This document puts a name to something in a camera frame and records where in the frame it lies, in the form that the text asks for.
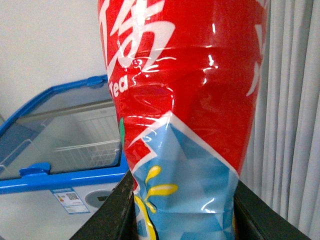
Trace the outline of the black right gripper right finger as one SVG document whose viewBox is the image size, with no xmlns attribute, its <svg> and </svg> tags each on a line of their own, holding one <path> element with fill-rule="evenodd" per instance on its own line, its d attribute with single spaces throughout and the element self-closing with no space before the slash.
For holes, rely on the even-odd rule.
<svg viewBox="0 0 320 240">
<path fill-rule="evenodd" d="M 239 181 L 234 195 L 239 240 L 308 240 L 309 237 L 273 211 Z"/>
</svg>

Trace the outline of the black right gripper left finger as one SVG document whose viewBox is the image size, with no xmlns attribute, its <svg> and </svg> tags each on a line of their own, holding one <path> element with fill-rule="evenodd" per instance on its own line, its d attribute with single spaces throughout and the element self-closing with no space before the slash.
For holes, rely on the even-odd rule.
<svg viewBox="0 0 320 240">
<path fill-rule="evenodd" d="M 128 171 L 72 240 L 136 240 L 134 179 Z"/>
</svg>

